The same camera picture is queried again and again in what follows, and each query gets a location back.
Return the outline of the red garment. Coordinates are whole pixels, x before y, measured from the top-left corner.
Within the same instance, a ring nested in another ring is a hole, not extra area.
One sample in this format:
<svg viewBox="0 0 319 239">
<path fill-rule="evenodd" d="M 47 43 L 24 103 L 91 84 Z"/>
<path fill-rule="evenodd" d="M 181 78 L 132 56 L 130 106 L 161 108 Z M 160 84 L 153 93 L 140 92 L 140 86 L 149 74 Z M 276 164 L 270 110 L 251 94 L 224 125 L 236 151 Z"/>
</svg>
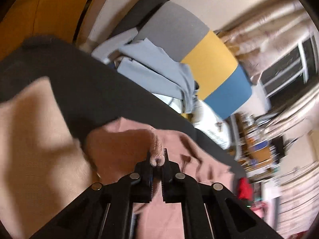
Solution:
<svg viewBox="0 0 319 239">
<path fill-rule="evenodd" d="M 242 177 L 239 179 L 237 197 L 240 200 L 253 200 L 253 188 L 246 177 Z"/>
</svg>

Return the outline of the pink knitted sweater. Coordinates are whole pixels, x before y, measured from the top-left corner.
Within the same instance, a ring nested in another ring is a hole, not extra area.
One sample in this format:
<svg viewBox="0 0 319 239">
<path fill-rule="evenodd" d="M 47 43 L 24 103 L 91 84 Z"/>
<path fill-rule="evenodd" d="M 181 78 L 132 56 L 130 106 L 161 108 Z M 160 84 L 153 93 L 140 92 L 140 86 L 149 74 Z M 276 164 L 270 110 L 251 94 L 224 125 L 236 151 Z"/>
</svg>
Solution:
<svg viewBox="0 0 319 239">
<path fill-rule="evenodd" d="M 136 163 L 146 161 L 153 167 L 162 166 L 164 155 L 177 163 L 181 171 L 200 183 L 220 182 L 232 190 L 234 173 L 230 166 L 219 162 L 201 149 L 188 135 L 119 118 L 89 133 L 84 151 L 97 168 L 103 184 L 118 181 L 134 171 Z M 182 210 L 179 203 L 163 202 L 160 181 L 150 203 L 135 203 L 138 217 L 137 238 L 184 238 Z"/>
</svg>

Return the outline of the dark window with white frame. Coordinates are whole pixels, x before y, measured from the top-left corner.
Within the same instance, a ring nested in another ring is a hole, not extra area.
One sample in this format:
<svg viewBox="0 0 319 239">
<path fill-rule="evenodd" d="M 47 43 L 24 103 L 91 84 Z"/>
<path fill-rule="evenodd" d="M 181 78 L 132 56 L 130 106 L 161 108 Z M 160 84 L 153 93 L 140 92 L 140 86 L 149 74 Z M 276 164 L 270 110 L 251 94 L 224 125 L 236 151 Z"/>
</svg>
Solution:
<svg viewBox="0 0 319 239">
<path fill-rule="evenodd" d="M 272 104 L 294 94 L 318 75 L 318 51 L 315 36 L 299 42 L 288 54 L 261 75 L 261 83 Z"/>
</svg>

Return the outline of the orange wooden wardrobe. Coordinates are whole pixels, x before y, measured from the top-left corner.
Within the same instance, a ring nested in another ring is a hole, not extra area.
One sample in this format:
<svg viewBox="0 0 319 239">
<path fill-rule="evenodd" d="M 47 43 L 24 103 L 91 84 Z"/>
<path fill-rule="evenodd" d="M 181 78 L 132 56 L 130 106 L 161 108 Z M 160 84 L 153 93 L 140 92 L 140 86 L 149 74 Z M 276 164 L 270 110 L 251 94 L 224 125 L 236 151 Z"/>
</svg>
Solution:
<svg viewBox="0 0 319 239">
<path fill-rule="evenodd" d="M 54 35 L 73 43 L 83 11 L 90 1 L 1 1 L 1 58 L 31 36 Z"/>
</svg>

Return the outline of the cluttered wooden shelf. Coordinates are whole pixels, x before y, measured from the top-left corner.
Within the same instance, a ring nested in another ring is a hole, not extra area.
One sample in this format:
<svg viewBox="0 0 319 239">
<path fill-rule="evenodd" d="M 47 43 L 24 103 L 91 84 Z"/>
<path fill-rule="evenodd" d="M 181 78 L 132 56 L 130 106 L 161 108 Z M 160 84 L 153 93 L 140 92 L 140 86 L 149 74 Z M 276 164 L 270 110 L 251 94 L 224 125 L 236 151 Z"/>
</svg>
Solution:
<svg viewBox="0 0 319 239">
<path fill-rule="evenodd" d="M 253 116 L 236 113 L 231 119 L 234 121 L 235 160 L 243 167 L 247 178 L 257 182 L 274 177 L 286 156 L 283 138 L 263 138 Z"/>
</svg>

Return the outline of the white printed pillow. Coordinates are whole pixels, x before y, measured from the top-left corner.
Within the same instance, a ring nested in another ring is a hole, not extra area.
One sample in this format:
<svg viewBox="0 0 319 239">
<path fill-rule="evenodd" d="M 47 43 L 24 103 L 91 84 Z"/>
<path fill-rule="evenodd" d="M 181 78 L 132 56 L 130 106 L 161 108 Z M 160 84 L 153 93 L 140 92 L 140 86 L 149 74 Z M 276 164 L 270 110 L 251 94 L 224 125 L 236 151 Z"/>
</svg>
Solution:
<svg viewBox="0 0 319 239">
<path fill-rule="evenodd" d="M 154 94 L 173 110 L 186 118 L 196 129 L 202 131 L 222 149 L 229 149 L 231 145 L 230 127 L 204 101 L 199 100 L 197 94 L 190 93 L 182 99 Z"/>
</svg>

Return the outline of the light blue grey garment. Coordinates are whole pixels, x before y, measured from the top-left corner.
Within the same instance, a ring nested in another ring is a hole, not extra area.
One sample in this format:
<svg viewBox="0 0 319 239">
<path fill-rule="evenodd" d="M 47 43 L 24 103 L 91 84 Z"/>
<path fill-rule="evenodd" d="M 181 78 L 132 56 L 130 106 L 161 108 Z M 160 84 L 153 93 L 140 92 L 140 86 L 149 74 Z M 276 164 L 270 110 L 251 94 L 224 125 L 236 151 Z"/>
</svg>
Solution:
<svg viewBox="0 0 319 239">
<path fill-rule="evenodd" d="M 187 64 L 171 59 L 147 38 L 133 41 L 136 28 L 115 35 L 100 44 L 91 55 L 145 90 L 180 100 L 181 112 L 191 113 L 197 100 L 198 85 Z"/>
</svg>

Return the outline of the beige patterned curtain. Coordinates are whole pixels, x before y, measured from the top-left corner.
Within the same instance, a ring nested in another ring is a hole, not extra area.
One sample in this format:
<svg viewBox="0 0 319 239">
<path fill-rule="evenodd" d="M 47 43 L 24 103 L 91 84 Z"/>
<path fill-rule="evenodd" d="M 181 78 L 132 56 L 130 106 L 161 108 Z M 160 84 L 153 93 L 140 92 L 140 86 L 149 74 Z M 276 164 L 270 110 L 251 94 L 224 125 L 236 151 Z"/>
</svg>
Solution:
<svg viewBox="0 0 319 239">
<path fill-rule="evenodd" d="M 256 84 L 261 74 L 316 29 L 299 0 L 267 7 L 219 37 Z"/>
</svg>

